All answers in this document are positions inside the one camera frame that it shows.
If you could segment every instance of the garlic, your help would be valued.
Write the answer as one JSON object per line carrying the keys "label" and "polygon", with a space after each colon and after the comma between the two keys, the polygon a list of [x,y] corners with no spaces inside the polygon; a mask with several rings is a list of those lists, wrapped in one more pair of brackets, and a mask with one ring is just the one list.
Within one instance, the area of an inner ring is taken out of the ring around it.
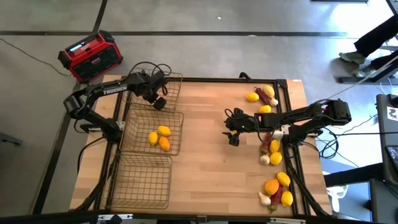
{"label": "garlic", "polygon": [[259,192],[259,197],[261,201],[262,206],[269,206],[271,205],[271,199],[268,196],[263,195],[261,192]]}
{"label": "garlic", "polygon": [[282,140],[283,137],[284,133],[282,131],[274,131],[274,134],[272,135],[272,138],[278,141]]}
{"label": "garlic", "polygon": [[267,155],[263,155],[260,157],[260,162],[264,165],[268,165],[269,164],[269,156]]}
{"label": "garlic", "polygon": [[269,100],[270,106],[276,106],[276,105],[278,105],[278,103],[279,103],[278,100],[275,98],[272,98]]}

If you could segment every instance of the shoe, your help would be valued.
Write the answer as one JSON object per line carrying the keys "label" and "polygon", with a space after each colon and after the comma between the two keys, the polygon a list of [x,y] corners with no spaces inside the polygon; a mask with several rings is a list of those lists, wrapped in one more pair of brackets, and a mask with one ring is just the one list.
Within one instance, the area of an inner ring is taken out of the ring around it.
{"label": "shoe", "polygon": [[372,65],[367,65],[366,67],[363,67],[363,68],[353,71],[353,75],[355,75],[358,78],[362,78],[362,77],[366,77],[366,76],[372,74],[376,70],[377,69],[374,68]]}
{"label": "shoe", "polygon": [[338,55],[344,61],[354,62],[354,63],[357,63],[358,65],[362,65],[363,63],[365,63],[365,59],[366,59],[366,57],[363,57],[358,52],[339,53]]}

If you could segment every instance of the wooden table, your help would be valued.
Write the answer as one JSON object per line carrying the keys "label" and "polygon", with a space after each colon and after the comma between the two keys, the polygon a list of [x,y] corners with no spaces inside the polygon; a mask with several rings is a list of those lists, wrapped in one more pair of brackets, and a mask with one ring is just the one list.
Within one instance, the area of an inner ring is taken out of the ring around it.
{"label": "wooden table", "polygon": [[[106,75],[104,82],[120,76]],[[292,109],[307,106],[301,80],[287,80]],[[123,213],[168,213],[194,215],[269,216],[260,206],[258,191],[264,182],[274,179],[285,165],[259,164],[260,142],[255,133],[241,135],[239,147],[228,145],[223,121],[224,109],[238,107],[253,114],[260,102],[248,103],[244,96],[253,91],[252,83],[191,83],[183,82],[177,111],[184,113],[183,137],[180,154],[172,157],[172,180],[169,206],[165,210],[112,209]],[[97,101],[95,111],[111,118],[116,95]],[[101,136],[90,133],[87,142]],[[315,144],[315,140],[306,141]],[[106,141],[86,149],[76,181],[70,208],[79,206],[98,183]],[[331,213],[318,152],[308,146],[300,147],[306,186],[323,209]],[[303,206],[296,186],[299,213]],[[290,207],[279,206],[272,215],[291,217]]]}

